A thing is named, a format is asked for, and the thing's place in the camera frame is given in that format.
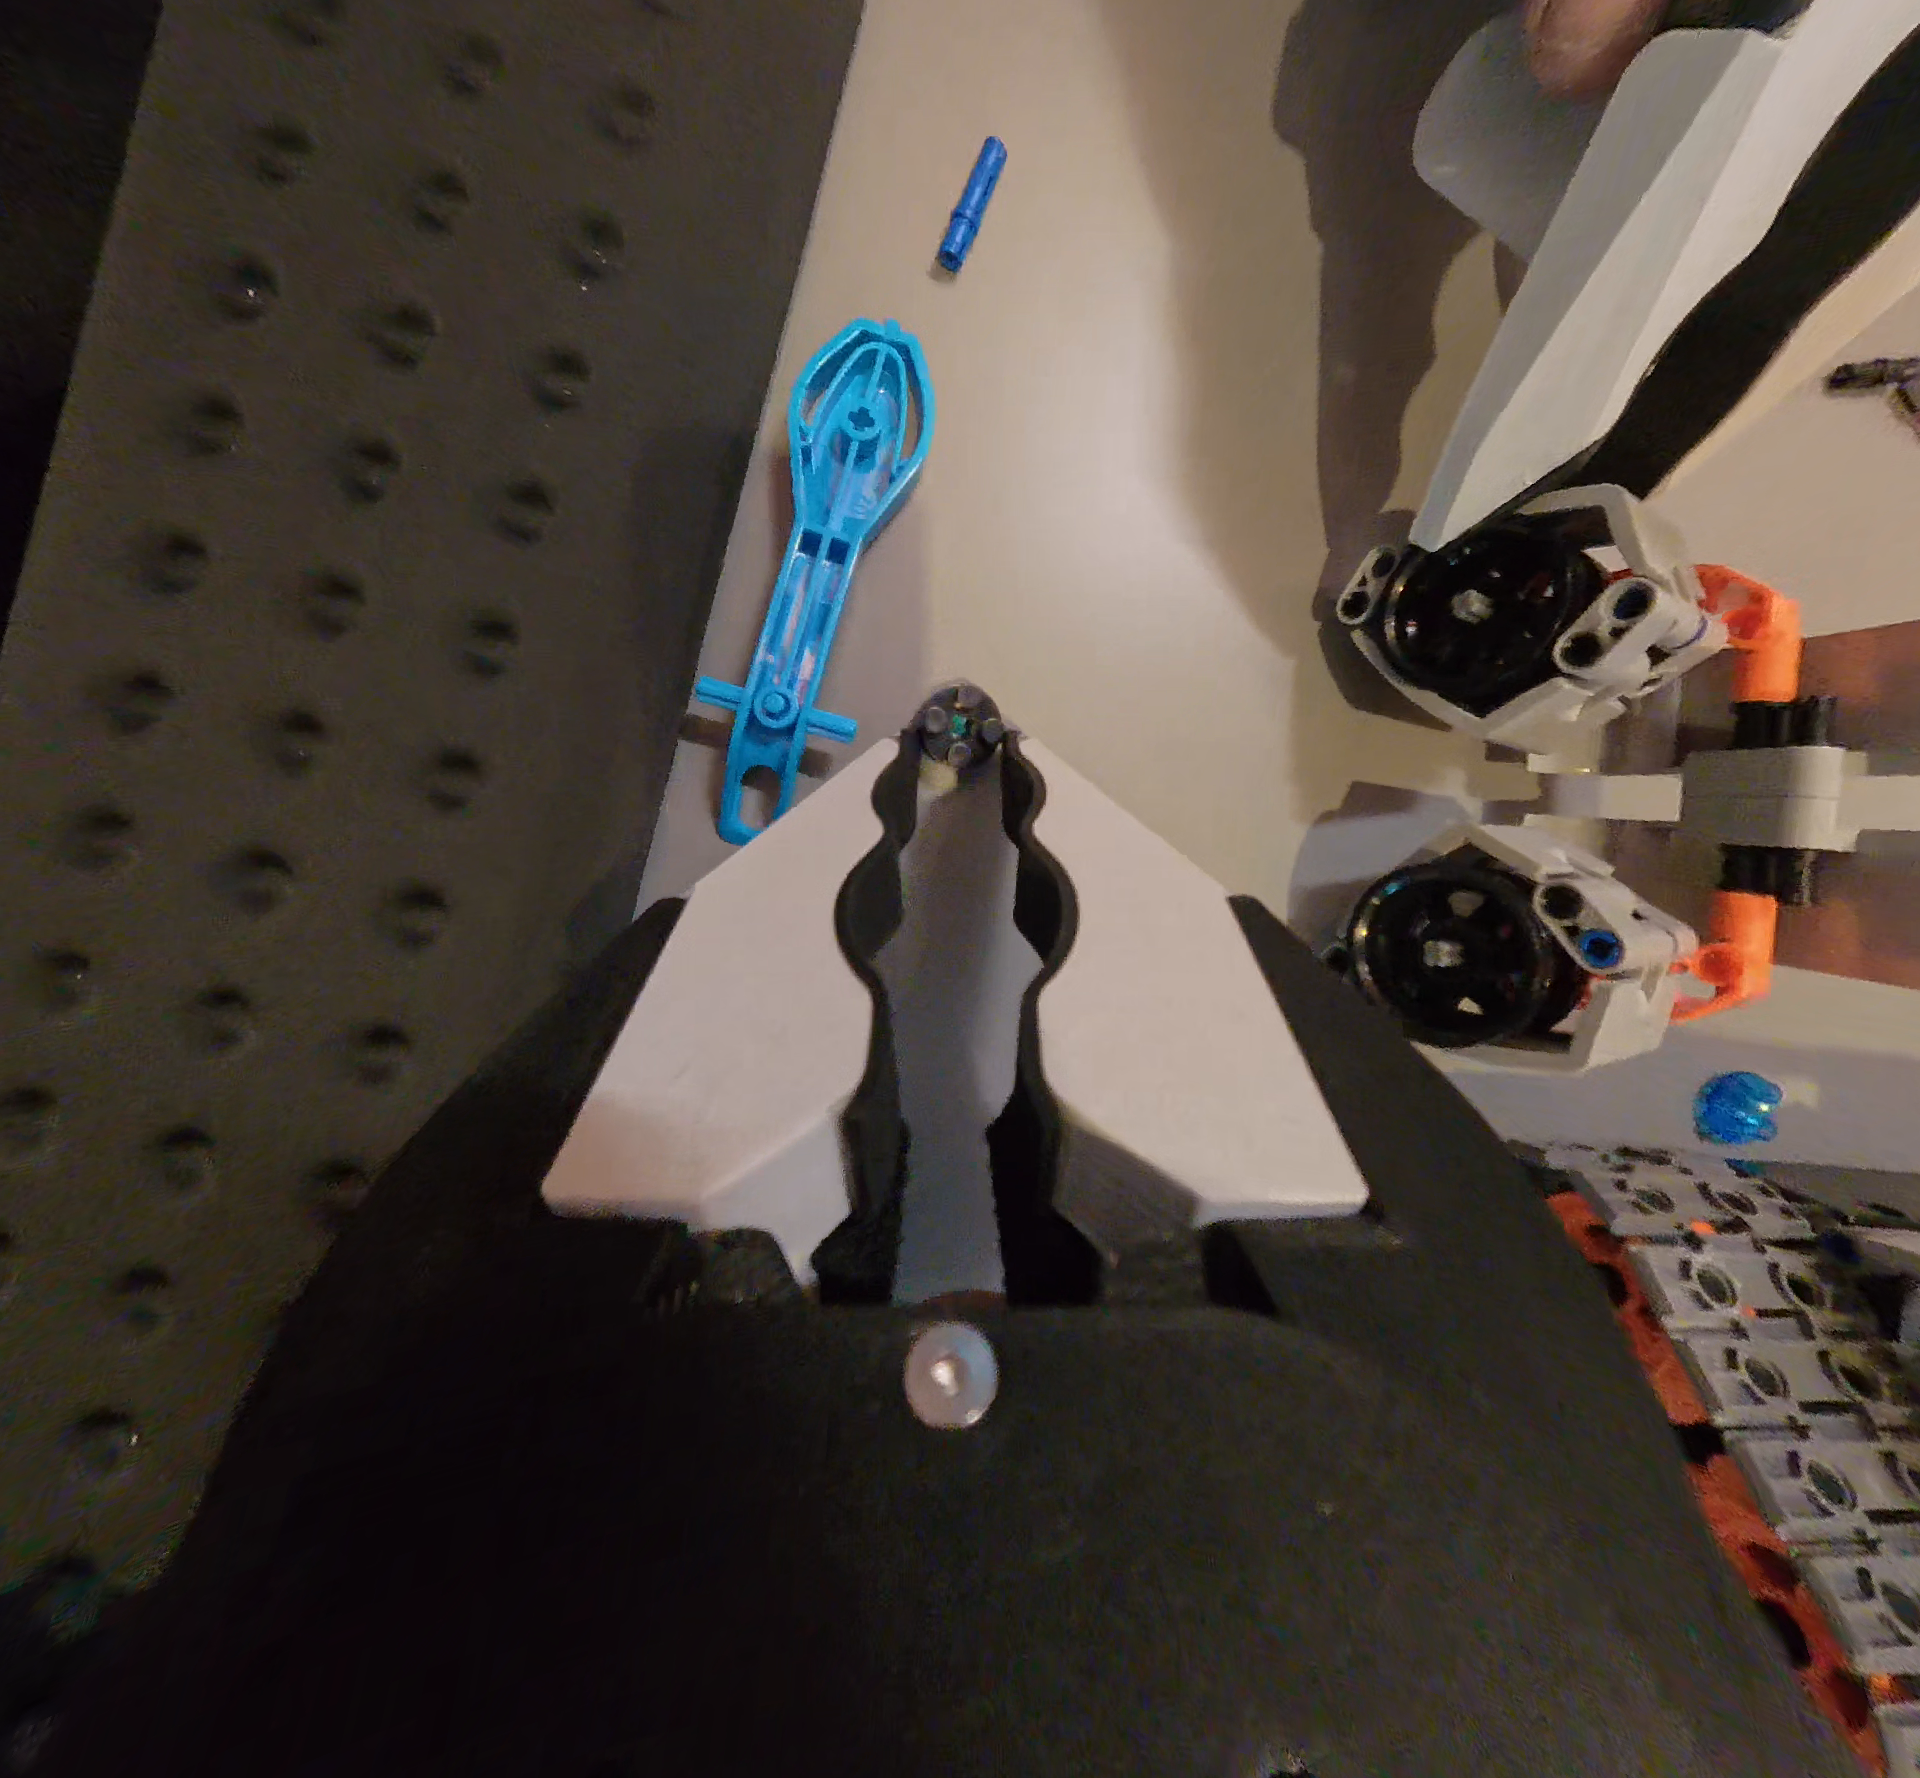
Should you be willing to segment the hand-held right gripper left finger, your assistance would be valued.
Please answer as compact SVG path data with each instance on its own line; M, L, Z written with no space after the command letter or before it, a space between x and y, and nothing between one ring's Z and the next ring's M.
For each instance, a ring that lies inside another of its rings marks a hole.
M699 879L540 1184L564 1216L766 1234L813 1253L880 1215L895 1143L857 1123L874 990L836 903L888 841L900 741L866 747Z

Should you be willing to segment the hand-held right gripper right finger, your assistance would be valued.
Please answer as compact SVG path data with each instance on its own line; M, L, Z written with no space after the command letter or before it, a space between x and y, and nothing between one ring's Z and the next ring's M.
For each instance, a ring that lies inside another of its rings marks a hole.
M1369 1186L1227 888L1046 747L1000 751L1020 995L992 1131L1006 1253L1361 1215Z

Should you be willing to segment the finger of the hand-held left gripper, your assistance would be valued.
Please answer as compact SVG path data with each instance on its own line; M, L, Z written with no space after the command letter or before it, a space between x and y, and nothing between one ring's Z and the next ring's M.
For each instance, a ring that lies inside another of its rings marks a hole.
M1525 259L1414 543L1585 478L1653 489L1913 206L1915 0L1657 40Z
M1917 211L1892 229L1789 332L1733 411L1663 478L1663 492L1728 483L1760 459L1799 469L1812 449L1829 445L1840 421L1878 423L1915 436L1915 386L1893 381L1834 390L1847 365L1915 355Z

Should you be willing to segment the grey orange twin-motor toy assembly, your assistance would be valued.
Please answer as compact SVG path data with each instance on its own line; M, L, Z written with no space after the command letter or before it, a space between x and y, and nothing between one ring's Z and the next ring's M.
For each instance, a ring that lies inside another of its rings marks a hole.
M1782 965L1915 984L1868 909L1915 874L1915 627L1808 637L1784 590L1605 486L1379 547L1337 622L1535 782L1373 879L1332 938L1430 1052L1584 1075L1760 1004Z

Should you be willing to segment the black round stud piece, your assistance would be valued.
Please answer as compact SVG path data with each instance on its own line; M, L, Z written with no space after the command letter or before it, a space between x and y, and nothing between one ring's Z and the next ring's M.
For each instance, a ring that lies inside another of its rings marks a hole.
M1006 720L986 690L955 681L921 702L913 739L924 770L963 780L996 758L1006 739Z

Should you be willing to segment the translucent blue round stud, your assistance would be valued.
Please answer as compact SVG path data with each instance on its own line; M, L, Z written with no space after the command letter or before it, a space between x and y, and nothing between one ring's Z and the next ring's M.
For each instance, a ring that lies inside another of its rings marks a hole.
M1693 1135L1730 1147L1770 1143L1784 1101L1787 1090L1758 1072L1716 1072L1693 1093Z

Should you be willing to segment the blue toy pin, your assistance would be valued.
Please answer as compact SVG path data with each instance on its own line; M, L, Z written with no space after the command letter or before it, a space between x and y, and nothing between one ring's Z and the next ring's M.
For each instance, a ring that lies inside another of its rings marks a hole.
M947 276L958 276L966 264L986 215L994 202L998 183L1006 168L1006 144L998 135L988 135L971 164L966 181L958 190L947 229L935 254L935 267Z

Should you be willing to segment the large grey orange toy vehicle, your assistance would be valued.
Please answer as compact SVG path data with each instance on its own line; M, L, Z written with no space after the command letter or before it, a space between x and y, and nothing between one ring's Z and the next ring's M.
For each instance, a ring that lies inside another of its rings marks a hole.
M1917 1771L1915 1177L1525 1147L1789 1670L1866 1773Z

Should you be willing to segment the light blue brick separator tool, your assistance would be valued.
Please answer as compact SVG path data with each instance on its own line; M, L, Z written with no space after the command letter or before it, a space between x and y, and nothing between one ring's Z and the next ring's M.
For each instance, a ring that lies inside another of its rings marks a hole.
M748 845L750 779L773 779L766 818L792 802L813 739L847 743L857 724L819 693L863 553L911 493L936 421L917 337L857 319L818 351L786 403L791 526L746 681L700 675L690 696L730 714L715 831Z

